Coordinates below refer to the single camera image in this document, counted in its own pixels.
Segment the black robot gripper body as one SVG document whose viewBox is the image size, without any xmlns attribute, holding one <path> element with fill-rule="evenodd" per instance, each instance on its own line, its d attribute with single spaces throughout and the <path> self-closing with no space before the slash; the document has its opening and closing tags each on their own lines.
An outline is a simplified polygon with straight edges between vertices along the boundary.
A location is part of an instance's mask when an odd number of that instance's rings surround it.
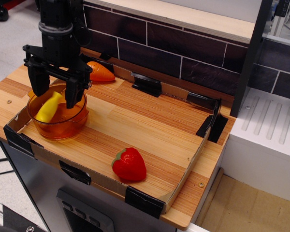
<svg viewBox="0 0 290 232">
<path fill-rule="evenodd" d="M 84 23 L 69 23 L 65 27 L 52 27 L 39 23 L 42 46 L 25 45 L 25 66 L 41 67 L 49 76 L 67 82 L 75 78 L 84 89 L 91 87 L 91 68 L 81 59 L 80 47 L 91 42 L 90 33 Z"/>
</svg>

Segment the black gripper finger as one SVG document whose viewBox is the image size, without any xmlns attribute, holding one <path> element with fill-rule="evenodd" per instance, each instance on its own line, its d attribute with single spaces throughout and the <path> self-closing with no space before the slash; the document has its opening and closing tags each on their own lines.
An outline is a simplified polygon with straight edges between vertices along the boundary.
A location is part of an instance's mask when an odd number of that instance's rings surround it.
<svg viewBox="0 0 290 232">
<path fill-rule="evenodd" d="M 44 68 L 28 66 L 28 75 L 32 90 L 37 97 L 49 90 L 50 78 Z"/>
<path fill-rule="evenodd" d="M 65 100 L 67 109 L 72 109 L 81 101 L 84 93 L 82 83 L 78 79 L 70 78 L 66 82 Z"/>
</svg>

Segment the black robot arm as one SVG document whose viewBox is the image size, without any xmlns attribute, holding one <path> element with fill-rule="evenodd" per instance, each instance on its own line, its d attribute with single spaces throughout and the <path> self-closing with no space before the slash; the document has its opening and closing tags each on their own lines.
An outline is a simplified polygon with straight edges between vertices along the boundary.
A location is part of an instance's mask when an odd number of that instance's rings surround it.
<svg viewBox="0 0 290 232">
<path fill-rule="evenodd" d="M 25 45 L 24 64 L 34 94 L 45 94 L 50 87 L 50 77 L 65 81 L 66 107 L 72 109 L 80 102 L 91 86 L 92 68 L 82 59 L 77 33 L 86 30 L 81 20 L 81 0 L 41 0 L 39 30 L 42 46 Z"/>
</svg>

